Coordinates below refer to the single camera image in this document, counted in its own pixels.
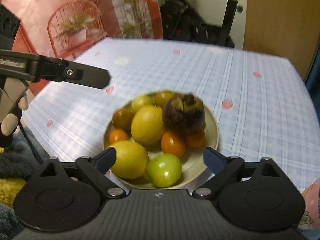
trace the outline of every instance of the yellow lemon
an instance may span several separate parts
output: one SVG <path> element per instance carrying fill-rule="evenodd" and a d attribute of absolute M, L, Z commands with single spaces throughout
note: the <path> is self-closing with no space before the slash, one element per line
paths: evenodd
<path fill-rule="evenodd" d="M 159 106 L 143 106 L 132 119 L 132 138 L 142 145 L 159 141 L 163 133 L 162 108 Z"/>
<path fill-rule="evenodd" d="M 150 161 L 147 150 L 139 143 L 124 140 L 110 145 L 116 150 L 116 163 L 111 171 L 123 179 L 142 176 Z"/>

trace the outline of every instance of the lemon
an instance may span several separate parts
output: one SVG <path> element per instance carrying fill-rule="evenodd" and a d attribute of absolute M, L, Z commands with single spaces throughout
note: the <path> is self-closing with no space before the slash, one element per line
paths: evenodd
<path fill-rule="evenodd" d="M 163 133 L 162 108 L 159 106 L 143 106 L 132 119 L 132 138 L 142 145 L 159 141 Z"/>
<path fill-rule="evenodd" d="M 132 113 L 136 114 L 141 107 L 147 106 L 147 105 L 153 105 L 153 106 L 155 105 L 155 103 L 153 102 L 150 96 L 139 96 L 135 98 L 134 100 L 132 100 L 132 103 L 131 103 Z"/>
<path fill-rule="evenodd" d="M 147 150 L 139 143 L 124 140 L 110 145 L 116 150 L 116 163 L 111 171 L 123 179 L 142 176 L 150 161 Z"/>

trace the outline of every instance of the bowl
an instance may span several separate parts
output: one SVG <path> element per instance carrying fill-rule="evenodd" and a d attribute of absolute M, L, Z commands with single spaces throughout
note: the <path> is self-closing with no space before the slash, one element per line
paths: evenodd
<path fill-rule="evenodd" d="M 157 92 L 148 93 L 145 95 L 150 96 L 154 99 Z M 123 108 L 131 109 L 131 101 L 127 102 Z M 175 189 L 182 188 L 186 184 L 190 183 L 198 176 L 200 176 L 207 166 L 203 162 L 203 151 L 205 147 L 211 147 L 215 150 L 218 148 L 219 144 L 219 130 L 215 117 L 212 115 L 210 109 L 204 105 L 204 113 L 205 113 L 205 123 L 206 127 L 204 129 L 205 132 L 205 144 L 196 149 L 192 149 L 187 147 L 185 154 L 180 158 L 182 163 L 182 175 L 180 179 L 176 182 L 172 187 L 167 187 L 163 189 Z M 112 122 L 110 121 L 107 125 L 106 131 L 103 136 L 103 150 L 109 147 L 109 134 L 114 129 Z M 152 146 L 145 147 L 148 151 L 148 155 L 150 160 L 156 157 L 159 154 L 163 154 L 161 150 L 160 142 L 155 143 Z M 144 174 L 143 176 L 132 179 L 132 180 L 124 180 L 119 178 L 124 184 L 131 188 L 139 188 L 139 189 L 157 189 L 150 181 L 148 176 Z"/>

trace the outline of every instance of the fuzzy blanket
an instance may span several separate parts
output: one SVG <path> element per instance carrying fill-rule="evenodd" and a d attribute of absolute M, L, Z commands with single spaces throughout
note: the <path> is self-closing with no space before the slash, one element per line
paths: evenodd
<path fill-rule="evenodd" d="M 49 158 L 32 132 L 25 130 L 41 158 Z M 21 132 L 14 134 L 13 143 L 0 152 L 0 240 L 9 240 L 22 230 L 11 208 L 14 197 L 39 164 Z"/>

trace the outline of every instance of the metal screw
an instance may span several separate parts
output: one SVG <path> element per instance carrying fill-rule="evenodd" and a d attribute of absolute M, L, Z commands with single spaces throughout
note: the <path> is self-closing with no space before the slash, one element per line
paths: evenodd
<path fill-rule="evenodd" d="M 119 196 L 123 193 L 123 189 L 119 187 L 112 187 L 108 189 L 108 194 L 111 196 Z"/>
<path fill-rule="evenodd" d="M 156 197 L 162 197 L 164 194 L 163 193 L 161 193 L 161 192 L 157 192 L 157 193 L 155 193 L 155 196 Z"/>
<path fill-rule="evenodd" d="M 73 70 L 72 70 L 72 69 L 68 69 L 68 70 L 67 70 L 67 75 L 68 75 L 68 76 L 71 76 L 72 74 L 73 74 Z"/>
<path fill-rule="evenodd" d="M 206 187 L 200 187 L 196 189 L 196 194 L 199 196 L 207 196 L 211 193 L 211 190 Z"/>
<path fill-rule="evenodd" d="M 243 12 L 243 6 L 238 5 L 238 6 L 237 6 L 237 12 L 238 12 L 238 13 L 242 13 L 242 12 Z"/>

